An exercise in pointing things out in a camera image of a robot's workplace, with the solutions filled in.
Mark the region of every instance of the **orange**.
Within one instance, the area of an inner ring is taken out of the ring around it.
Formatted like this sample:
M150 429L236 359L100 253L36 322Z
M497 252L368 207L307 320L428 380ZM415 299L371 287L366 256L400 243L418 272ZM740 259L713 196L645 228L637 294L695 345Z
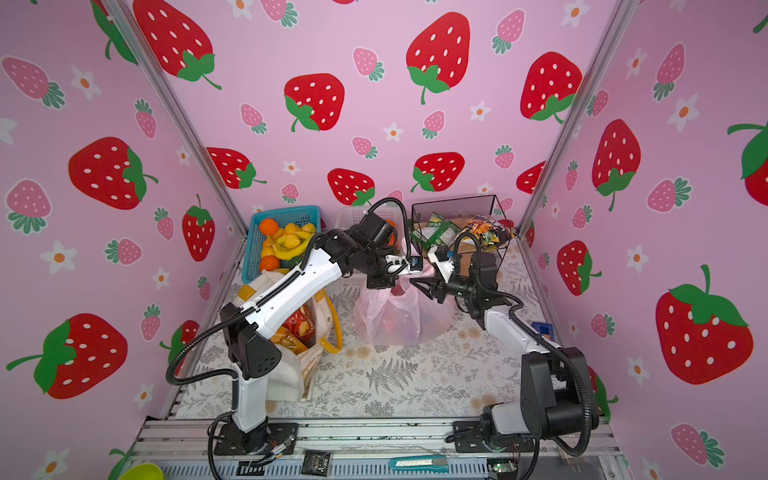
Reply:
M277 225L277 222L273 218L265 218L264 220L261 220L261 223L259 223L259 231L267 236L277 232L278 228L280 227Z
M267 255L261 259L261 263L259 263L260 272L264 270L271 272L272 270L277 270L278 268L280 268L280 260L274 255Z

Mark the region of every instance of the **strawberry wallpaper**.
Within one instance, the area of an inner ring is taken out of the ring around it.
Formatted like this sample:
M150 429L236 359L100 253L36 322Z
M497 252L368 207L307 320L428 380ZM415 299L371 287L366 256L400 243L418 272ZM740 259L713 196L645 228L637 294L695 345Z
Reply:
M240 238L100 2L0 15L3 478L114 480Z
M529 230L634 478L764 470L766 15L641 2Z
M331 226L488 192L518 222L613 7L133 1L243 219L315 204Z

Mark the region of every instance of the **blue plastic basket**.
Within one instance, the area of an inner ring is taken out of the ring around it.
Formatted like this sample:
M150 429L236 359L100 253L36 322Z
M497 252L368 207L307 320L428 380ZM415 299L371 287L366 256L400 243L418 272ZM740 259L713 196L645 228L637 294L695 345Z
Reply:
M278 208L277 210L267 210L254 214L250 218L250 229L248 230L248 243L245 246L245 264L243 265L243 284L253 282L253 279L261 275L259 264L261 263L261 247L266 240L266 236L259 231L259 223L265 218L272 218L277 222L278 227L285 228L288 223L295 223L303 227L307 223L313 223L315 228L320 230L320 209L314 205L306 207L288 207ZM280 261L282 267L287 267L288 262Z

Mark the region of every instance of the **white flower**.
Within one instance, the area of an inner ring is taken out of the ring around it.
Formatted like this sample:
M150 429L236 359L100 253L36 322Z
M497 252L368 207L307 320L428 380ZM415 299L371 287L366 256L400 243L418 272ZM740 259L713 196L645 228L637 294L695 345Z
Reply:
M685 8L685 2L688 0L672 0L672 3L670 3L670 8L677 7L678 12L682 12L683 8Z
M144 406L144 403L151 402L152 401L152 389L154 388L154 385L146 386L142 385L139 389L139 393L134 397L134 402L136 402L138 405L138 409L141 410L141 407Z
M689 98L688 101L685 101L682 98L678 98L674 104L675 112L672 114L670 119L667 120L667 123L677 124L677 131L683 131L685 124L689 120L693 120L699 116L699 111L694 108L696 105L696 100L698 99L699 94L694 94L694 96Z
M227 3L232 5L232 16L234 18L240 18L243 16L247 19L251 19L250 6L253 5L253 0L227 0Z
M72 259L75 255L78 254L78 251L74 248L65 250L64 245L61 244L60 241L56 240L53 243L53 251L51 252L43 252L40 254L40 258L45 260L46 262L51 263L51 275L58 272L62 268L66 270L74 270L74 262Z
M384 133L386 134L387 141L400 141L400 134L402 133L402 129L397 128L397 125L392 124L391 127L384 129Z
M72 78L72 81L70 82L70 85L73 87L82 90L83 94L88 100L93 100L94 94L100 94L101 90L99 90L99 87L96 86L94 83L94 74L93 72L86 71L85 73L81 72L79 68L72 66L72 73L74 74L74 78Z
M575 322L574 320L571 320L570 322L568 322L568 332L569 332L569 333L570 333L570 334L571 334L571 335L572 335L574 338L576 338L576 335L578 335L578 334L579 334L579 330L578 330L578 327L576 326L576 322Z
M648 263L648 255L643 255L643 246L638 245L637 248L632 250L631 248L627 248L627 255L629 256L629 260L627 261L627 267L634 267L635 270L637 270L638 273L641 273L643 271L643 263Z
M659 464L657 463L650 463L648 460L643 457L643 475L648 480L664 480L661 478L661 475L659 475Z
M295 177L296 176L296 172L300 172L301 169L296 166L296 162L295 161L293 161L293 162L283 161L283 171L284 172L288 172L289 174L291 174L291 177Z
M170 283L168 283L168 279L170 278L170 272L166 272L163 270L163 267L157 268L157 274L152 276L152 280L155 282L155 286L157 289L161 289L164 286L170 286Z
M16 128L16 125L18 124L10 118L0 118L0 141L13 145L11 130Z
M647 53L643 53L640 50L640 47L637 47L637 51L634 53L634 55L632 55L632 58L627 60L627 78L637 77L640 74L640 66L643 64L647 56Z
M488 194L492 191L493 191L493 187L489 187L488 182L485 182L483 185L478 185L479 194Z
M472 112L472 116L469 118L469 120L485 121L485 114L491 111L491 108L485 106L485 100L480 100L480 103L471 106L469 111Z
M187 165L189 167L190 165L190 154L187 151L187 148L182 145L181 148L176 150L176 155L179 156L179 164L180 165Z
M628 356L627 360L629 361L627 375L633 376L638 385L643 385L643 379L650 378L650 373L643 368L643 359L632 359Z
M62 453L48 452L45 454L45 464L35 470L35 473L30 478L35 480L51 480L54 475L60 475L67 471L67 464L64 460L69 455L69 449L64 450Z
M584 0L576 0L573 3L566 3L563 9L565 10L565 16L563 21L560 22L561 26L571 24L574 27L578 27L579 19L582 15L586 15L589 12L589 5L584 5Z

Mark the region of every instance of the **black wire mesh basket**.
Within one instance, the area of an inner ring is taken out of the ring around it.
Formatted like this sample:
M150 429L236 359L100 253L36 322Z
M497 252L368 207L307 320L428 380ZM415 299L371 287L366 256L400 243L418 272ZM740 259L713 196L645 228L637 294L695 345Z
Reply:
M512 223L507 220L507 215L504 212L501 203L498 201L498 197L495 195L452 198L450 200L437 200L434 202L413 204L411 206L411 230L421 233L420 224L429 221L432 214L438 214L448 220L461 220L462 218L469 218L472 215L484 215L497 220L507 227L512 232L513 237L517 234ZM427 254L427 252L422 251L422 247L418 242L414 242L413 244L419 252L419 255L425 256ZM508 248L509 241L499 245L496 250L498 256L498 261L496 262L497 271L504 261L504 256L507 254Z

